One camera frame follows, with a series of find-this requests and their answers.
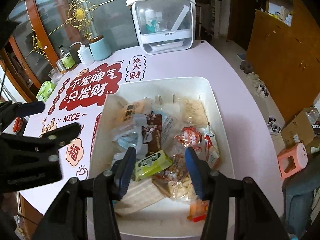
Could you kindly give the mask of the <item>red small candy packet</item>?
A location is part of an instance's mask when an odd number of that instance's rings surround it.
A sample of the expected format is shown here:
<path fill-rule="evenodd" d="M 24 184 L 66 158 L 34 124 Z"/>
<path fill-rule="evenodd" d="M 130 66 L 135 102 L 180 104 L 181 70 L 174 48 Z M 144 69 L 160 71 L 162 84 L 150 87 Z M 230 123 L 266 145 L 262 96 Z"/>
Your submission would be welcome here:
<path fill-rule="evenodd" d="M 189 216 L 187 217 L 188 220 L 192 222 L 200 222 L 206 219 L 207 212 L 209 208 L 209 201 L 208 200 L 201 200 L 197 199 L 191 203 L 189 209 Z"/>

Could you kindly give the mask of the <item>beige wafer snack pack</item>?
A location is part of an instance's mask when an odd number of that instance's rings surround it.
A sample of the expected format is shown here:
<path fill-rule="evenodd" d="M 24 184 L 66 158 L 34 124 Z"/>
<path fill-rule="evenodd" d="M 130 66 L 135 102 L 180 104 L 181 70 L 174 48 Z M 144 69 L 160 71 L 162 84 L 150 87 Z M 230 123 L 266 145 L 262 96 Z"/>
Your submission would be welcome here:
<path fill-rule="evenodd" d="M 151 178 L 131 180 L 125 196 L 114 205 L 114 211 L 119 216 L 127 216 L 164 198 L 164 194 L 154 185 Z"/>

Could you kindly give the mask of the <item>light blue white packet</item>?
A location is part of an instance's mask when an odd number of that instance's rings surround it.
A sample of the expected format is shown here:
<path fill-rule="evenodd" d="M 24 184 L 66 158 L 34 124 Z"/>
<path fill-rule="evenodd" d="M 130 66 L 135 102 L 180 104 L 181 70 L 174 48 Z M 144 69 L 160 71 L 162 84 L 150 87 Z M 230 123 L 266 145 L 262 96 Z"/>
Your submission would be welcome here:
<path fill-rule="evenodd" d="M 112 129 L 112 141 L 124 149 L 134 147 L 137 155 L 143 152 L 142 128 L 147 125 L 145 114 L 134 114 L 129 120 Z"/>

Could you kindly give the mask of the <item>red white snack packet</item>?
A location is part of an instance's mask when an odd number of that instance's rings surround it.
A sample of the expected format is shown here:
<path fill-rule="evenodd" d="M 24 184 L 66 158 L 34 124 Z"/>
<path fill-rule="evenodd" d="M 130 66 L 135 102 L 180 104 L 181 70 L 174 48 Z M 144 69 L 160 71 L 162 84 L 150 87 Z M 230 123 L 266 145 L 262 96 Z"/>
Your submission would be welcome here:
<path fill-rule="evenodd" d="M 204 136 L 205 139 L 205 154 L 206 162 L 211 169 L 217 168 L 220 161 L 220 152 L 217 145 L 215 135 L 210 136 L 209 134 Z"/>

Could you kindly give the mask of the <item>orange label cake snack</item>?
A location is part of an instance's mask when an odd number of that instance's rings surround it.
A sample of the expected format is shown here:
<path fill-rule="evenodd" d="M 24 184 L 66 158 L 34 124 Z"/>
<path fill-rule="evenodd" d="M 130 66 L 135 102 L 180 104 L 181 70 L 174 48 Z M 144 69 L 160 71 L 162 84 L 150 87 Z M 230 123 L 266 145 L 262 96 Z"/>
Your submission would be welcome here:
<path fill-rule="evenodd" d="M 135 101 L 125 105 L 118 113 L 119 121 L 127 121 L 134 114 L 142 114 L 145 110 L 145 100 Z"/>

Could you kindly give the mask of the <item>green small snack packet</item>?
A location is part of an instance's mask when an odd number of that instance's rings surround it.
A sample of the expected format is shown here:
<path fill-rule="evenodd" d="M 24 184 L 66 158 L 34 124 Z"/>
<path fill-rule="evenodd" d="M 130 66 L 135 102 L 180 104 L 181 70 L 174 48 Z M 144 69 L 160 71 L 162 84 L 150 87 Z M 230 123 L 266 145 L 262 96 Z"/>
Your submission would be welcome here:
<path fill-rule="evenodd" d="M 148 178 L 165 170 L 171 165 L 172 159 L 167 156 L 163 150 L 160 150 L 156 153 L 148 155 L 144 159 L 136 161 L 131 179 L 133 181 L 139 181 Z"/>

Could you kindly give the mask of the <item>large biscuit bag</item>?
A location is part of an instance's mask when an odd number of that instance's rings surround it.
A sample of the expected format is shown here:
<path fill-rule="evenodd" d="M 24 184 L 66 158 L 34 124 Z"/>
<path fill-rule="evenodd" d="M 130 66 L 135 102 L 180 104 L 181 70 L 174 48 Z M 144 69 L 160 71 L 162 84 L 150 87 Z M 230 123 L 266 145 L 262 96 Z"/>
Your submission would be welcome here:
<path fill-rule="evenodd" d="M 191 178 L 189 175 L 181 181 L 165 181 L 162 178 L 152 178 L 153 184 L 166 197 L 178 202 L 191 203 L 197 199 Z"/>

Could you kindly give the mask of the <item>nut mix snack bag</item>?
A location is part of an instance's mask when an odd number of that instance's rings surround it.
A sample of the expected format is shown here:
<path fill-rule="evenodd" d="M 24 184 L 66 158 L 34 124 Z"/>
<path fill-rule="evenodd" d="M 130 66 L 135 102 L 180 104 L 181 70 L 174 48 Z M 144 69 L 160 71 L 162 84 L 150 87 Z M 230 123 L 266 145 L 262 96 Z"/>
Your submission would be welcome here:
<path fill-rule="evenodd" d="M 171 157 L 172 164 L 161 172 L 152 176 L 153 180 L 166 183 L 180 183 L 188 174 L 184 154 L 178 153 Z"/>

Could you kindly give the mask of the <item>white plastic tray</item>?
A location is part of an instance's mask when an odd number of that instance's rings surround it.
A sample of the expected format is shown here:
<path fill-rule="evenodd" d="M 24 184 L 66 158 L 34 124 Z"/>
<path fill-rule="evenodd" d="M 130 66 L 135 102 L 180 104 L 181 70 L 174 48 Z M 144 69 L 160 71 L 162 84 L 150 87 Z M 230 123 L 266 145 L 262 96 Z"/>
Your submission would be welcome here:
<path fill-rule="evenodd" d="M 177 77 L 124 83 L 119 86 L 115 94 L 108 95 L 95 134 L 89 177 L 94 178 L 110 168 L 114 154 L 122 151 L 111 141 L 111 131 L 122 106 L 143 98 L 161 101 L 167 106 L 174 99 L 182 97 L 201 100 L 217 138 L 221 156 L 219 171 L 229 178 L 234 178 L 231 153 L 220 110 L 211 85 L 204 77 Z M 189 221 L 188 214 L 187 204 L 165 197 L 136 213 L 117 217 L 117 223 L 122 239 L 200 237 L 204 222 Z"/>

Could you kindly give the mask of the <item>brown chocolate snack packet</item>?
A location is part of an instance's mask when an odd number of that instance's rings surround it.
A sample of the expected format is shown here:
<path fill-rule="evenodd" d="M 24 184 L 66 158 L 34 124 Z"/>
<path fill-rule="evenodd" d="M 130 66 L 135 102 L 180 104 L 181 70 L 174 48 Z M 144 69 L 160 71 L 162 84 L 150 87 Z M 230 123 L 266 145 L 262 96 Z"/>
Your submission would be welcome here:
<path fill-rule="evenodd" d="M 146 114 L 146 124 L 142 126 L 142 148 L 144 156 L 161 150 L 162 115 Z"/>

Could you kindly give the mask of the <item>white barcode snack packet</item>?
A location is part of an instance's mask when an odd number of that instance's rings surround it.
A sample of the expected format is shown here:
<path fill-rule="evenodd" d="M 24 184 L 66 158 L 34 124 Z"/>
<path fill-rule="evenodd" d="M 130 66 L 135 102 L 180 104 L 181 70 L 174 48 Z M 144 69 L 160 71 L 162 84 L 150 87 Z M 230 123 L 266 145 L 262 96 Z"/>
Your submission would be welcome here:
<path fill-rule="evenodd" d="M 178 120 L 171 115 L 162 115 L 161 147 L 163 150 L 169 148 L 174 142 L 177 131 Z"/>

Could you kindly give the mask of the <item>round cracker pack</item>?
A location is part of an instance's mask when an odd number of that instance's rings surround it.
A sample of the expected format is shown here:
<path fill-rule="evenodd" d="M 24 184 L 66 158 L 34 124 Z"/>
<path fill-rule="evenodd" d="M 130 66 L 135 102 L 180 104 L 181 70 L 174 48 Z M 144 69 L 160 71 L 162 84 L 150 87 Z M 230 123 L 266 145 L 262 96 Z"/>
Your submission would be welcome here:
<path fill-rule="evenodd" d="M 207 126 L 208 118 L 200 100 L 183 98 L 181 107 L 184 122 L 198 127 Z"/>

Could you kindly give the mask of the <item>red lid jar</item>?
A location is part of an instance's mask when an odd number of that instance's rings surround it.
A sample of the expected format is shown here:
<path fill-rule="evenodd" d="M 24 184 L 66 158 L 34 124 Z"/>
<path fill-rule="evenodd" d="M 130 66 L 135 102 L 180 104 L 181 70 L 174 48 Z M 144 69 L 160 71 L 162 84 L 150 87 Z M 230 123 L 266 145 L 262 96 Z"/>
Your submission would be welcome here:
<path fill-rule="evenodd" d="M 15 122 L 14 122 L 14 125 L 13 125 L 13 128 L 12 128 L 12 131 L 14 133 L 19 133 L 21 128 L 23 126 L 23 118 L 20 118 L 20 117 L 17 117 L 15 119 Z"/>

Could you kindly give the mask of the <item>green tissue pack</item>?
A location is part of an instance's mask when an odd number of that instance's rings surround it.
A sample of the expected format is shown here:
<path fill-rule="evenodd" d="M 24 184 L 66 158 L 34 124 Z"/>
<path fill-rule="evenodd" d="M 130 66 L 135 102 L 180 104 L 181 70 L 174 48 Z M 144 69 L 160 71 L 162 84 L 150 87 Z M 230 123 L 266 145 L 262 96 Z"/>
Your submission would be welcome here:
<path fill-rule="evenodd" d="M 50 97 L 50 95 L 52 94 L 55 87 L 56 87 L 55 83 L 53 83 L 51 80 L 45 81 L 41 85 L 41 87 L 36 95 L 37 100 L 46 102 L 48 100 L 48 98 Z"/>

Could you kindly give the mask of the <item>clear drinking glass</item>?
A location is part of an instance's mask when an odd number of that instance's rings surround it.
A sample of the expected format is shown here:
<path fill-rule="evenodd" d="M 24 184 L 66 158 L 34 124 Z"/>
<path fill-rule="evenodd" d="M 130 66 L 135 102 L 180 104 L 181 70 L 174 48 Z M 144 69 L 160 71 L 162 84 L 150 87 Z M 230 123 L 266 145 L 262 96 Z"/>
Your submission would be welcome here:
<path fill-rule="evenodd" d="M 49 73 L 48 76 L 50 77 L 51 81 L 55 84 L 57 84 L 63 77 L 61 72 L 58 70 L 58 68 L 53 68 Z"/>

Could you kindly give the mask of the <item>small glass jar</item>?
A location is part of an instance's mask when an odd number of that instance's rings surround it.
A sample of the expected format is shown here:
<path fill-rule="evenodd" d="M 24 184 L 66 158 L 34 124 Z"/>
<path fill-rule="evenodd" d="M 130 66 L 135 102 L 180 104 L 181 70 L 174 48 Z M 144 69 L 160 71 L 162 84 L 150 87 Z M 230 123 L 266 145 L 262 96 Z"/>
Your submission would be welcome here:
<path fill-rule="evenodd" d="M 65 72 L 67 72 L 67 69 L 65 68 L 61 59 L 56 61 L 56 66 L 62 75 L 65 74 Z"/>

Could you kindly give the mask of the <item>green label glass bottle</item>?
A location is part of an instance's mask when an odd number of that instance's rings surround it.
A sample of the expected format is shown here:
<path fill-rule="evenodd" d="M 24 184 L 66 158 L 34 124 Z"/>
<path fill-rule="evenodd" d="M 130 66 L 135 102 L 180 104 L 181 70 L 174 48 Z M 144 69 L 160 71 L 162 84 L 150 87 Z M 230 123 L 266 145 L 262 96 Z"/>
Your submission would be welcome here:
<path fill-rule="evenodd" d="M 63 45 L 59 46 L 59 55 L 64 67 L 69 70 L 75 66 L 75 61 L 70 51 Z"/>

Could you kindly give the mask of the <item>pink plastic stool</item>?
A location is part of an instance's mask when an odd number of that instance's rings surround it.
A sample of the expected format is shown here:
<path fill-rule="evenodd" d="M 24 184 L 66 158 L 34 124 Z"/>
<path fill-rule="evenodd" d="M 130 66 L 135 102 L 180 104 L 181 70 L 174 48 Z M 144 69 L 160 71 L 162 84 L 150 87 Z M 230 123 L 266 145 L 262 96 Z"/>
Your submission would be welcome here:
<path fill-rule="evenodd" d="M 278 165 L 281 180 L 300 172 L 308 164 L 308 155 L 302 142 L 295 144 L 292 148 L 281 151 L 278 156 Z"/>

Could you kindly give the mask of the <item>white squeeze bottle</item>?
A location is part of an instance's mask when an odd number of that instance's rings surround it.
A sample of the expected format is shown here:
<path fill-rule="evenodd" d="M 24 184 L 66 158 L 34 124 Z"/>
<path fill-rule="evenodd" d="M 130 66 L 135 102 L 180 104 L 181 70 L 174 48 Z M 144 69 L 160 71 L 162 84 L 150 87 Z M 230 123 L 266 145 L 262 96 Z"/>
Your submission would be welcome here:
<path fill-rule="evenodd" d="M 78 53 L 78 57 L 79 57 L 81 63 L 86 66 L 90 66 L 91 64 L 93 64 L 95 62 L 95 60 L 93 58 L 91 50 L 88 47 L 86 47 L 84 44 L 82 44 L 81 42 L 78 41 L 78 42 L 74 42 L 69 47 L 71 48 L 72 46 L 75 46 L 76 44 L 78 44 L 80 46 L 77 53 Z"/>

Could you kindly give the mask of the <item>light blue canister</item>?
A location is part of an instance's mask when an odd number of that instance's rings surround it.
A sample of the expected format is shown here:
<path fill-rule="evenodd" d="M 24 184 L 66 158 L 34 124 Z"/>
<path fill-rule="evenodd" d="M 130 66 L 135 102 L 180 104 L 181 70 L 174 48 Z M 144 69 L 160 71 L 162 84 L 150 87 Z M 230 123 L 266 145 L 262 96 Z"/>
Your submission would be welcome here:
<path fill-rule="evenodd" d="M 89 47 L 95 61 L 103 61 L 112 54 L 112 50 L 103 35 L 92 38 L 89 41 Z"/>

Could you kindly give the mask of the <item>cardboard box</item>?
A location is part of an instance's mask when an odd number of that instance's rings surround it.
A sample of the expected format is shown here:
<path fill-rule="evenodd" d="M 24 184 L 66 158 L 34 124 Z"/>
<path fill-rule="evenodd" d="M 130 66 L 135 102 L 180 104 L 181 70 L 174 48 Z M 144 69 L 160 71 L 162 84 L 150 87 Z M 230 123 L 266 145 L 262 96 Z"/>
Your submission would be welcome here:
<path fill-rule="evenodd" d="M 316 107 L 304 108 L 282 131 L 281 136 L 286 148 L 302 142 L 305 146 L 311 143 L 318 135 L 313 125 L 319 120 L 319 111 Z"/>

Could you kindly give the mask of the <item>wooden glass door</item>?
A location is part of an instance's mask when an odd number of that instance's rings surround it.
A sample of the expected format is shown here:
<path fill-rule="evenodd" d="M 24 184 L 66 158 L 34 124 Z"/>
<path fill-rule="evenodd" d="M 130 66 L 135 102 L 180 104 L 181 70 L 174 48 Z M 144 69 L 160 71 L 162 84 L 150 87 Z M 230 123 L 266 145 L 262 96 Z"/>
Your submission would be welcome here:
<path fill-rule="evenodd" d="M 17 27 L 1 49 L 2 98 L 33 101 L 61 48 L 77 58 L 80 44 L 102 35 L 112 51 L 134 47 L 127 0 L 17 0 L 1 15 Z"/>

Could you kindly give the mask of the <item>white transparent storage box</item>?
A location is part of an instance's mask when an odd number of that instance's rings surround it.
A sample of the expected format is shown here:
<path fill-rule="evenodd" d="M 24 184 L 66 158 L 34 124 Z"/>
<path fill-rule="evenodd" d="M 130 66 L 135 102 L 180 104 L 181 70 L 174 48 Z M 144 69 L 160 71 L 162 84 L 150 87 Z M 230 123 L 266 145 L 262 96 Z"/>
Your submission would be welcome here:
<path fill-rule="evenodd" d="M 146 54 L 186 50 L 193 45 L 193 0 L 127 0 L 126 5 Z"/>

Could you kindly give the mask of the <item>brown wooden cabinet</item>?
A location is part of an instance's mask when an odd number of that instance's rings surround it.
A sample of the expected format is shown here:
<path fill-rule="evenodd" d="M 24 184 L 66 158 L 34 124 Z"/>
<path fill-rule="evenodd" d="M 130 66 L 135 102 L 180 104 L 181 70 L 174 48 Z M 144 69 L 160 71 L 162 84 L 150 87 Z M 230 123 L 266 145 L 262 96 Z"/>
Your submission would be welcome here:
<path fill-rule="evenodd" d="M 285 122 L 319 96 L 319 25 L 293 0 L 291 25 L 257 10 L 246 60 L 264 81 Z"/>

